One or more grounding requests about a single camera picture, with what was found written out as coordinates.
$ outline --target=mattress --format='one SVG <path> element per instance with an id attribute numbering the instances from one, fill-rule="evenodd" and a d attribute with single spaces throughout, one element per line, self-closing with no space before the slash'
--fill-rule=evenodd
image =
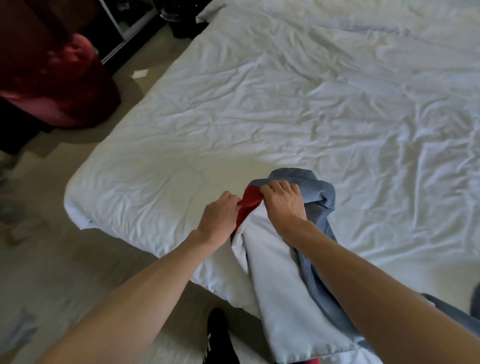
<path id="1" fill-rule="evenodd" d="M 224 190 L 309 169 L 336 188 L 340 244 L 468 310 L 480 9 L 461 4 L 214 0 L 207 29 L 72 177 L 68 214 L 161 257 Z M 192 281 L 258 315 L 228 244 Z"/>

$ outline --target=black shoe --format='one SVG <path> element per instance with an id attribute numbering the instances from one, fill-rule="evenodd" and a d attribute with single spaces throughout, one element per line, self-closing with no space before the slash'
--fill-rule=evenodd
<path id="1" fill-rule="evenodd" d="M 204 364 L 240 364 L 228 334 L 227 317 L 220 308 L 208 315 L 207 338 Z"/>

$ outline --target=wrinkled sheet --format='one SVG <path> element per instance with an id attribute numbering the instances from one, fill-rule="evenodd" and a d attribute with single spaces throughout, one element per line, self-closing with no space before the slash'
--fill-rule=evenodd
<path id="1" fill-rule="evenodd" d="M 305 168 L 335 186 L 340 244 L 467 310 L 480 280 L 478 7 L 256 3 L 205 10 L 211 24 L 70 180 L 72 220 L 160 257 L 224 190 Z M 228 244 L 192 280 L 258 315 Z"/>

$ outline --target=person's right hand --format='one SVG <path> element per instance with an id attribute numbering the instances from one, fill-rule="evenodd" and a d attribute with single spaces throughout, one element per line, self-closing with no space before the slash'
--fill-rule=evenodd
<path id="1" fill-rule="evenodd" d="M 305 206 L 297 184 L 287 181 L 271 181 L 260 189 L 264 195 L 268 218 L 280 236 L 292 224 L 306 220 Z"/>

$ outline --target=beige carpet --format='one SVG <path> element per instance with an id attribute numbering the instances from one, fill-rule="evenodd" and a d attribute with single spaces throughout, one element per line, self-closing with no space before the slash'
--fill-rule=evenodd
<path id="1" fill-rule="evenodd" d="M 0 364 L 33 363 L 111 290 L 154 260 L 63 210 L 70 176 L 189 41 L 162 28 L 114 76 L 122 104 L 94 129 L 40 134 L 15 159 L 0 156 Z M 151 69 L 136 83 L 134 70 Z M 221 306 L 241 363 L 268 363 L 260 321 L 189 284 L 142 363 L 202 362 L 206 318 Z"/>

